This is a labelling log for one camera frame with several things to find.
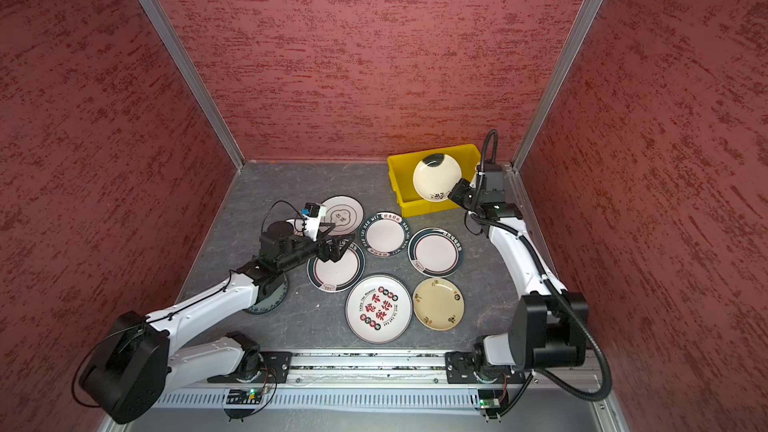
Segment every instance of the black cable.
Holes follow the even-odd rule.
[[[493,132],[493,154],[491,154],[491,164],[495,164],[496,163],[496,149],[498,148],[498,132],[496,131],[496,129],[491,130],[491,132]]]
[[[520,231],[514,227],[510,227],[506,224],[502,224],[501,222],[496,222],[495,220],[489,220],[487,218],[478,217],[477,214],[472,214],[472,220],[474,220],[476,223],[480,224],[481,226],[498,227],[501,230],[505,230],[509,232],[515,237],[520,235]]]
[[[477,233],[475,233],[475,232],[473,232],[473,231],[472,231],[472,230],[469,228],[469,226],[467,226],[467,216],[468,216],[468,215],[469,215],[469,214],[464,214],[464,228],[466,228],[466,229],[467,229],[467,231],[469,231],[469,233],[470,233],[470,234],[472,234],[472,235],[482,235],[482,228],[480,228],[480,232],[477,232]]]
[[[250,417],[252,415],[256,415],[259,412],[261,412],[262,410],[264,410],[264,408],[266,408],[267,405],[272,403],[272,399],[275,398],[275,392],[277,392],[277,372],[275,372],[275,369],[273,369],[272,367],[267,368],[267,373],[269,373],[269,370],[272,370],[272,378],[275,380],[275,387],[274,387],[274,389],[272,389],[272,395],[270,396],[270,399],[266,402],[266,404],[262,405],[260,409],[256,410],[255,412],[253,412],[248,417]]]
[[[498,143],[498,131],[491,129],[485,136],[485,140],[482,143],[482,151],[480,152],[480,170],[478,170],[478,180],[475,184],[475,195],[472,196],[472,212],[477,211],[478,198],[480,197],[480,191],[482,190],[483,183],[485,183],[485,157],[488,154],[488,143],[491,141],[491,137],[495,136],[496,141],[493,149],[493,159],[496,159],[496,143]]]
[[[264,215],[264,220],[262,220],[262,221],[261,221],[261,231],[262,231],[262,232],[264,232],[264,222],[266,222],[266,218],[270,216],[270,212],[272,212],[272,209],[273,209],[273,208],[274,208],[274,207],[275,207],[277,204],[279,204],[279,203],[281,203],[281,202],[282,202],[283,204],[288,204],[288,205],[289,205],[289,206],[290,206],[290,207],[293,209],[293,211],[296,213],[296,218],[300,218],[300,219],[302,219],[302,221],[304,220],[304,217],[302,217],[302,216],[301,216],[301,214],[299,213],[299,211],[298,211],[298,210],[296,210],[296,207],[294,207],[294,206],[293,206],[293,205],[292,205],[290,202],[287,202],[287,201],[285,201],[285,200],[278,200],[278,201],[276,201],[274,204],[272,204],[272,206],[270,207],[270,209],[269,209],[269,210],[267,210],[267,211],[266,211],[266,214]],[[303,222],[302,222],[302,226],[301,226],[301,227],[302,227],[302,230],[300,230],[299,232],[302,232],[302,231],[303,231],[303,229],[304,229],[304,225],[303,225]]]
[[[161,321],[161,320],[164,320],[164,319],[168,319],[168,320],[171,320],[171,319],[173,318],[173,316],[174,316],[174,315],[176,315],[176,314],[178,314],[179,312],[181,312],[181,311],[185,310],[186,308],[192,307],[192,306],[193,306],[193,305],[195,305],[195,304],[198,304],[198,303],[200,303],[200,302],[202,302],[202,301],[204,301],[204,300],[206,300],[206,299],[208,299],[208,298],[211,298],[211,297],[213,297],[214,295],[218,294],[219,292],[226,292],[226,288],[230,286],[230,283],[232,283],[232,274],[233,274],[233,273],[235,273],[235,274],[236,274],[237,272],[236,272],[236,271],[234,271],[234,270],[232,270],[232,269],[230,269],[230,278],[229,278],[229,279],[226,281],[226,283],[224,284],[224,286],[223,286],[222,288],[220,288],[220,289],[216,290],[216,292],[214,292],[214,293],[212,293],[212,294],[208,294],[208,295],[206,295],[205,297],[203,297],[203,298],[201,298],[201,299],[199,299],[199,300],[197,300],[197,301],[195,301],[195,302],[192,302],[191,304],[185,305],[185,306],[183,306],[182,308],[180,308],[180,309],[179,309],[179,310],[177,310],[177,311],[169,312],[168,314],[164,315],[163,317],[160,317],[160,318],[156,318],[156,319],[153,319],[153,320],[151,320],[151,321],[141,322],[140,324],[131,325],[130,327],[124,328],[124,329],[122,329],[122,330],[120,330],[120,331],[117,331],[117,332],[112,332],[112,333],[111,333],[110,335],[108,335],[107,337],[105,337],[105,338],[101,339],[101,341],[99,341],[99,342],[96,342],[96,345],[94,345],[94,346],[91,348],[91,350],[89,350],[89,351],[88,351],[88,353],[85,355],[85,357],[83,357],[83,360],[81,360],[81,361],[80,361],[80,364],[79,364],[79,365],[77,366],[77,368],[74,370],[74,375],[72,375],[72,382],[70,383],[70,388],[69,388],[69,389],[70,389],[70,392],[72,393],[72,399],[74,400],[74,402],[75,402],[77,405],[80,405],[80,406],[82,406],[82,407],[85,407],[85,408],[89,408],[89,409],[97,409],[97,408],[100,408],[100,407],[101,407],[101,406],[99,406],[99,405],[95,405],[95,404],[86,404],[85,402],[83,402],[83,401],[81,401],[80,399],[78,399],[78,396],[76,395],[76,393],[75,393],[75,391],[74,391],[74,385],[75,385],[75,383],[78,381],[78,372],[79,372],[79,371],[80,371],[80,369],[83,367],[83,364],[85,364],[85,361],[86,361],[86,360],[88,360],[88,358],[89,358],[89,357],[91,357],[91,354],[92,354],[92,353],[93,353],[93,352],[94,352],[94,351],[95,351],[95,350],[98,348],[98,346],[99,346],[99,345],[101,345],[101,344],[102,344],[104,341],[106,341],[107,339],[109,339],[109,338],[112,338],[112,337],[114,337],[115,335],[118,335],[118,334],[122,334],[122,333],[124,333],[124,332],[128,332],[129,330],[132,330],[132,329],[135,329],[135,328],[139,328],[139,327],[142,327],[142,326],[144,326],[144,325],[149,325],[149,324],[152,324],[152,323],[154,323],[154,322],[159,322],[159,321]]]
[[[499,416],[499,417],[504,417],[504,415],[505,415],[507,412],[509,412],[510,410],[512,410],[512,408],[514,407],[514,405],[515,405],[517,402],[519,402],[519,401],[520,401],[520,398],[523,396],[523,392],[525,392],[525,389],[527,389],[527,388],[528,388],[528,386],[531,384],[531,382],[532,382],[532,381],[533,381],[533,374],[529,374],[529,375],[528,375],[528,378],[527,378],[527,379],[525,379],[525,382],[523,382],[523,385],[522,385],[522,386],[521,386],[521,387],[518,389],[518,392],[517,392],[517,393],[514,395],[514,397],[513,397],[513,398],[512,398],[512,399],[509,401],[509,405],[507,406],[507,408],[505,408],[504,410],[502,410],[501,412],[499,412],[499,413],[498,413],[498,416]]]
[[[558,305],[560,305],[560,308],[565,312],[565,314],[568,316],[568,318],[573,321],[580,329],[581,333],[584,334],[584,336],[587,338],[587,341],[592,346],[592,350],[594,351],[594,356],[598,360],[598,363],[600,364],[600,372],[603,375],[603,379],[600,382],[600,388],[596,392],[587,392],[581,389],[577,389],[573,387],[570,384],[567,384],[564,380],[562,380],[557,375],[553,374],[551,371],[547,369],[535,369],[537,372],[539,372],[541,375],[545,376],[547,379],[554,382],[557,386],[568,392],[569,394],[580,398],[582,400],[589,400],[590,402],[598,402],[599,400],[605,399],[608,397],[608,394],[610,393],[611,387],[613,387],[613,379],[610,376],[610,366],[608,365],[608,360],[605,358],[605,354],[603,354],[603,351],[600,350],[600,347],[598,346],[598,342],[594,340],[594,337],[592,336],[592,333],[587,328],[587,325],[584,323],[584,321],[581,320],[581,318],[576,315],[574,310],[571,308],[571,305],[568,303],[567,300],[565,300],[565,297],[560,293],[560,291],[552,284],[552,282],[547,278],[547,274],[544,271],[544,266],[542,265],[542,261],[539,260],[538,254],[536,253],[536,249],[533,247],[533,245],[528,241],[528,239],[524,235],[518,236],[520,239],[520,242],[523,243],[525,248],[528,250],[528,253],[531,255],[534,264],[536,265],[536,269],[538,270],[538,273],[542,276],[544,279],[542,282],[544,286],[549,290],[549,293],[554,297],[556,301],[558,301]]]

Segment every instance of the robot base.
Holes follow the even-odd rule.
[[[449,384],[503,384],[504,376],[507,384],[525,382],[523,372],[514,372],[505,365],[481,366],[476,371],[473,352],[447,352],[446,376]]]

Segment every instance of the plate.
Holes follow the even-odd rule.
[[[428,278],[413,291],[413,313],[434,331],[447,331],[462,320],[464,295],[453,282]]]
[[[462,178],[462,167],[448,154],[431,154],[413,169],[416,193],[430,202],[448,200],[448,194]]]
[[[395,340],[411,321],[411,295],[391,275],[370,275],[346,298],[346,322],[356,336],[371,344]]]
[[[306,264],[306,273],[310,282],[321,291],[341,292],[360,280],[365,266],[366,257],[353,242],[338,262],[323,262],[312,257]]]
[[[408,243],[408,258],[427,277],[447,277],[462,264],[464,251],[458,239],[442,228],[423,228]]]
[[[331,197],[322,204],[328,207],[324,222],[336,224],[336,228],[329,235],[351,234],[357,230],[365,218],[360,202],[352,197]]]
[[[362,246],[377,257],[391,257],[406,250],[411,229],[403,217],[392,212],[379,212],[360,226]]]

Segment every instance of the beige plate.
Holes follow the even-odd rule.
[[[464,294],[444,278],[428,278],[413,291],[413,314],[435,331],[454,328],[464,315]]]

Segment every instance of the plate with chinese characters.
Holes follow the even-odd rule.
[[[391,257],[406,250],[410,238],[408,222],[393,212],[378,212],[360,225],[362,246],[377,257]]]
[[[321,291],[341,292],[360,280],[365,266],[366,256],[353,242],[338,262],[323,262],[312,257],[306,264],[306,273],[310,276],[310,282]]]
[[[462,264],[464,251],[458,239],[442,228],[423,228],[408,243],[408,258],[427,277],[447,277]]]
[[[428,278],[413,291],[413,313],[434,331],[452,329],[464,316],[464,294],[444,278]]]
[[[411,295],[391,275],[364,278],[346,299],[346,322],[358,337],[371,344],[395,340],[411,321]]]
[[[322,203],[328,207],[324,222],[333,222],[336,226],[328,235],[345,235],[356,231],[364,219],[360,202],[352,197],[331,197]]]

